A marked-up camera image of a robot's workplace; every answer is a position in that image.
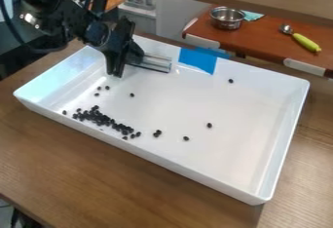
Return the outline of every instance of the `black cable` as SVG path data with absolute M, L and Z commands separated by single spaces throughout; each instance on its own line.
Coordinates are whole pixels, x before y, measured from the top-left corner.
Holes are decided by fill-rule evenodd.
M 68 41 L 65 40 L 65 45 L 61 46 L 61 47 L 57 47 L 57 48 L 50 48 L 50 49 L 35 49 L 30 47 L 28 44 L 26 44 L 23 39 L 21 38 L 21 36 L 19 35 L 19 32 L 17 31 L 17 29 L 14 27 L 11 19 L 9 18 L 6 6 L 5 6 L 5 0 L 0 0 L 0 10 L 2 13 L 2 16 L 5 20 L 5 23 L 7 24 L 8 28 L 10 29 L 10 31 L 12 32 L 13 36 L 15 37 L 15 39 L 24 47 L 28 48 L 32 53 L 36 53 L 36 54 L 47 54 L 47 53 L 51 53 L 51 52 L 58 52 L 61 51 L 63 49 L 65 49 L 68 45 Z

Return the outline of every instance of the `gray floor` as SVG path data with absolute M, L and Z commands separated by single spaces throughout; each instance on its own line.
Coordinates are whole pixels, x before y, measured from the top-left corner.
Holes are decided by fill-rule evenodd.
M 0 200 L 0 228 L 11 227 L 11 217 L 13 213 L 13 207 L 12 206 L 5 207 L 6 205 L 7 205 L 6 202 Z

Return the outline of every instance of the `wall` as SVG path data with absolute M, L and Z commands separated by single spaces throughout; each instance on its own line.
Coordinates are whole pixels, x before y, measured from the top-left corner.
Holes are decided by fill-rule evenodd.
M 184 41 L 181 33 L 185 25 L 209 6 L 194 0 L 156 1 L 157 35 L 178 41 Z

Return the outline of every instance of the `wooden table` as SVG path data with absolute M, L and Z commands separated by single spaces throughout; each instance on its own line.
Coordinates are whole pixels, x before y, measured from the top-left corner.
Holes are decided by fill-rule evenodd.
M 259 64 L 312 86 L 274 198 L 251 207 L 33 113 L 13 97 L 80 48 L 73 41 L 0 83 L 0 198 L 53 227 L 333 226 L 332 82 Z
M 220 30 L 210 23 L 210 9 L 200 15 L 183 32 L 183 38 L 201 42 L 203 46 L 221 48 L 258 57 L 268 61 L 283 63 L 291 58 L 314 65 L 315 71 L 333 78 L 333 28 L 289 19 L 264 16 L 257 21 L 244 21 L 238 30 Z M 290 36 L 278 31 L 282 23 L 290 24 L 297 33 L 317 42 L 322 48 L 318 55 L 309 52 Z

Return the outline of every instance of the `spoon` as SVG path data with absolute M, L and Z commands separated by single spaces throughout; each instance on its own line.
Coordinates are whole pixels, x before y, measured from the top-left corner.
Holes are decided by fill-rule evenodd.
M 305 48 L 307 48 L 309 51 L 313 52 L 313 53 L 318 53 L 321 52 L 321 48 L 318 44 L 316 44 L 315 42 L 311 41 L 309 38 L 298 34 L 298 33 L 294 33 L 294 30 L 291 28 L 290 25 L 288 24 L 282 24 L 278 30 L 284 34 L 287 35 L 291 35 L 293 38 L 295 38 L 297 40 L 297 42 L 299 42 L 301 45 L 303 45 Z

